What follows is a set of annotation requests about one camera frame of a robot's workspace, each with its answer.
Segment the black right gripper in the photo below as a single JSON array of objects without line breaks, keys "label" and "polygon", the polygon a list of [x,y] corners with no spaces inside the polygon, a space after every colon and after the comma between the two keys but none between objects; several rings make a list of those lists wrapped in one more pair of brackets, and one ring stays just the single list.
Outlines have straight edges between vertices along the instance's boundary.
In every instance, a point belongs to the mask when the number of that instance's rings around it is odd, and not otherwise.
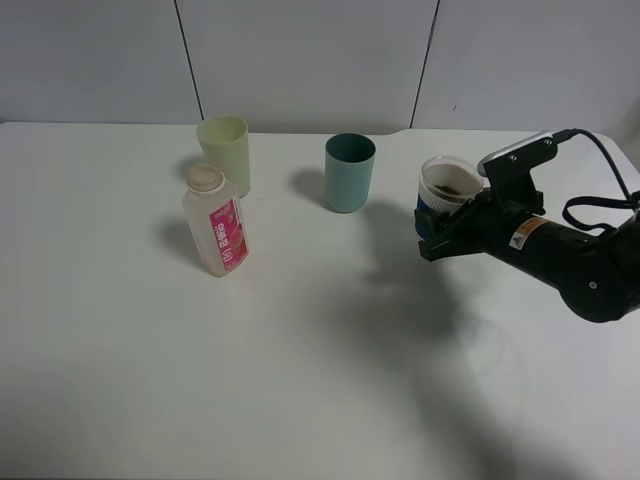
[{"label": "black right gripper", "polygon": [[478,196],[455,211],[414,210],[419,253],[427,261],[487,253],[547,285],[598,285],[597,239],[535,215],[502,210]]}]

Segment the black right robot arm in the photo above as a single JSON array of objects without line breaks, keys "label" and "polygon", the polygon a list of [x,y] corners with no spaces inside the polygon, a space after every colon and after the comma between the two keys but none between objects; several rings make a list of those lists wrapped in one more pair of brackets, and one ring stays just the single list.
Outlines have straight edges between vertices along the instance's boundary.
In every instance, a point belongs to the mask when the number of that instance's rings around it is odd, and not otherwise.
[{"label": "black right robot arm", "polygon": [[414,211],[419,251],[429,262],[487,254],[555,289],[592,323],[617,321],[639,308],[639,221],[599,236],[539,216],[485,191],[450,214]]}]

